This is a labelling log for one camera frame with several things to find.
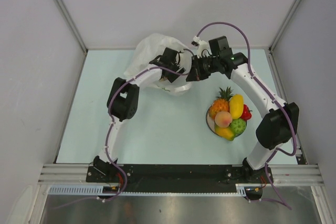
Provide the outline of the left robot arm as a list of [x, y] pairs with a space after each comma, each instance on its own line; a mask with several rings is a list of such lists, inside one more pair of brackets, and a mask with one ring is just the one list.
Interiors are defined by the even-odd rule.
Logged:
[[165, 48], [161, 55], [156, 56], [149, 64], [129, 80], [116, 78], [110, 91], [107, 109], [111, 118], [103, 147], [106, 159], [96, 156], [93, 169], [105, 182], [110, 182], [121, 170], [117, 167], [116, 158], [112, 158], [110, 135], [116, 123], [133, 118], [138, 108], [141, 87], [147, 87], [161, 79], [174, 82], [180, 76], [186, 76], [186, 69], [180, 65], [181, 53]]

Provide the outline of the orange pink fake peach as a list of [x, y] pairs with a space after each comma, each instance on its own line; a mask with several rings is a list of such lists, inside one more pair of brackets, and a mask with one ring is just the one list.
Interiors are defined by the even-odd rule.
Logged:
[[233, 118], [229, 112], [220, 111], [216, 114], [214, 121], [217, 126], [226, 128], [232, 123]]

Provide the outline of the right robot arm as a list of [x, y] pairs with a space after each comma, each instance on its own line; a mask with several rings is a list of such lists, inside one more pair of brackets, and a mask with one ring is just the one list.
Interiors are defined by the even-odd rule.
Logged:
[[293, 142], [293, 151], [290, 155], [296, 154], [299, 107], [294, 102], [287, 103], [272, 92], [259, 79], [249, 58], [241, 52], [233, 53], [225, 36], [209, 42], [195, 36], [192, 45], [197, 47], [197, 55], [192, 58], [187, 81], [205, 80], [216, 72], [224, 74], [245, 92], [262, 118], [256, 129], [258, 142], [243, 160], [243, 179], [254, 183], [261, 177], [261, 169], [289, 140]]

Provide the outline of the yellow fake mango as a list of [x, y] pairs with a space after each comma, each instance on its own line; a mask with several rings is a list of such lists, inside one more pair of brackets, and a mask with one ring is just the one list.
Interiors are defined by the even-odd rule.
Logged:
[[241, 117], [244, 110], [244, 98], [241, 94], [234, 95], [229, 101], [229, 112], [233, 120]]

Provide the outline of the white plastic bag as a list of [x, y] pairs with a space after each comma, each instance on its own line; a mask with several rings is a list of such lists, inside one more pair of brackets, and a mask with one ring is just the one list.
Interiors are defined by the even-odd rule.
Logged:
[[[129, 66], [124, 72], [127, 78], [134, 77], [137, 73], [143, 71], [151, 60], [162, 55], [166, 48], [178, 51], [176, 60], [180, 66], [189, 72], [192, 65], [192, 52], [178, 39], [154, 33], [139, 42], [133, 54]], [[191, 89], [192, 83], [186, 81], [186, 76], [179, 76], [173, 83], [168, 80], [158, 80], [149, 85], [150, 88], [162, 89], [170, 95], [182, 95]]]

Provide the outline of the orange green fake papaya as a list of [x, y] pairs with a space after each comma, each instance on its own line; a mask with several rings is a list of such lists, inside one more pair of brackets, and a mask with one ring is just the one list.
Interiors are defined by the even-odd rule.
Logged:
[[233, 141], [235, 138], [235, 133], [229, 126], [219, 127], [218, 125], [215, 125], [215, 133], [228, 141]]

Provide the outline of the green fake fruit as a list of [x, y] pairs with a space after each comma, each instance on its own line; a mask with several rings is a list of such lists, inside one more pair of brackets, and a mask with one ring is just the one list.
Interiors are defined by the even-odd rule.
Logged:
[[246, 126], [246, 121], [241, 118], [233, 120], [230, 124], [230, 128], [235, 133], [235, 135], [241, 135], [245, 131]]

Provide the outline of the red fake pepper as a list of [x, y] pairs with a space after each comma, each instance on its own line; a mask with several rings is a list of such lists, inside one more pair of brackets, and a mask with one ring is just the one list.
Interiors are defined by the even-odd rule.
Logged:
[[246, 104], [244, 104], [243, 113], [240, 116], [240, 118], [243, 119], [244, 121], [248, 121], [251, 119], [251, 117], [252, 117], [251, 110]]

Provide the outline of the orange fake pineapple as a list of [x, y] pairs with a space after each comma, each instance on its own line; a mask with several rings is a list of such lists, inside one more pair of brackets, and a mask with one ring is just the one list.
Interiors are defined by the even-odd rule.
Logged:
[[231, 87], [226, 89], [219, 89], [218, 96], [213, 101], [211, 107], [209, 108], [209, 116], [214, 120], [218, 112], [228, 112], [229, 111], [229, 101], [233, 97], [233, 91]]

